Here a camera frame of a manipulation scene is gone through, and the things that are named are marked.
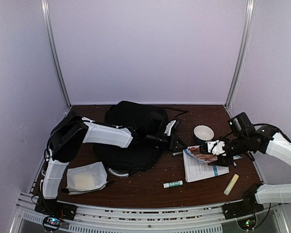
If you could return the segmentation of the black student backpack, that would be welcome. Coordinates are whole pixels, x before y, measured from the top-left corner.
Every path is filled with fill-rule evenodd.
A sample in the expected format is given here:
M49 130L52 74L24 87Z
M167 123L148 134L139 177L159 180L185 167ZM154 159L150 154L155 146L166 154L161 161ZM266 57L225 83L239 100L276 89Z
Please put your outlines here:
M138 171L151 169L165 151L180 152L159 148L146 139L147 134L164 133L171 120L187 113L186 110L177 109L178 114L169 119L169 109L130 101L113 105L105 114L105 123L131 130L133 140L127 148L95 143L94 154L110 173L117 177L128 177Z

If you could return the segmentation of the dog picture book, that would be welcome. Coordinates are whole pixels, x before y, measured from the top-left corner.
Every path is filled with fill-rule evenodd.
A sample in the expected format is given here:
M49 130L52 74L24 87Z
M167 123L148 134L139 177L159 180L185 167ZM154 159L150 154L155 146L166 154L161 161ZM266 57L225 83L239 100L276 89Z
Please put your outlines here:
M209 166L207 163L203 163L201 160L194 158L193 154L189 152L189 149L191 148L198 148L198 146L188 147L183 150L185 181L187 183L218 177L229 173L228 167Z

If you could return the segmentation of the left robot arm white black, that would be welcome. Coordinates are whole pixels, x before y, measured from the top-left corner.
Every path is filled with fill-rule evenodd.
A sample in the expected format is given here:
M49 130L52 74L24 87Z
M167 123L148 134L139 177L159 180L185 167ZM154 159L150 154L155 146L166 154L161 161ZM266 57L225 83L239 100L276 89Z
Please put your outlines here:
M64 118L51 132L44 158L47 168L40 183L41 207L50 216L58 214L55 199L68 165L86 147L102 167L123 171L147 170L165 151L178 152L187 145L174 133L178 119L151 118L130 123L106 124L86 117Z

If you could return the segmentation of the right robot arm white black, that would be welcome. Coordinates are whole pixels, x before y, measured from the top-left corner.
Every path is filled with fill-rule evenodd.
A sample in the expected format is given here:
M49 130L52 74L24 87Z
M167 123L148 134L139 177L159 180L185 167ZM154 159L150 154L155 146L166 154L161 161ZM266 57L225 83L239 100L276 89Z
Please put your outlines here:
M234 156L260 152L275 157L291 166L291 139L278 127L259 123L253 124L245 112L228 120L233 139L227 136L203 145L203 152L217 157L211 166L234 165ZM251 213L258 204L291 203L290 184L256 184L244 194L239 203L242 214Z

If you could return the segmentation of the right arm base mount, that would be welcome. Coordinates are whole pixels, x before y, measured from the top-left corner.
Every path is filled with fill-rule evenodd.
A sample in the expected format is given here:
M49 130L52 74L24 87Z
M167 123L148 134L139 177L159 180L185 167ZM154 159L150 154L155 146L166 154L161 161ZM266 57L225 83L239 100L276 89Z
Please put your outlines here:
M222 211L226 220L253 215L262 210L264 210L263 204L245 204L243 200L222 205Z

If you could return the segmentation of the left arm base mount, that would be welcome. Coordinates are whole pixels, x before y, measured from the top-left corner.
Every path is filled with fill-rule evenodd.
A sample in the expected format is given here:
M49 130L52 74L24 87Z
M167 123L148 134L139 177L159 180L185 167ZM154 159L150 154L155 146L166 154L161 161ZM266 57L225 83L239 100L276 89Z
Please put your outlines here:
M38 213L54 216L58 219L74 220L77 206L58 202L57 200L42 200L36 204L34 210Z

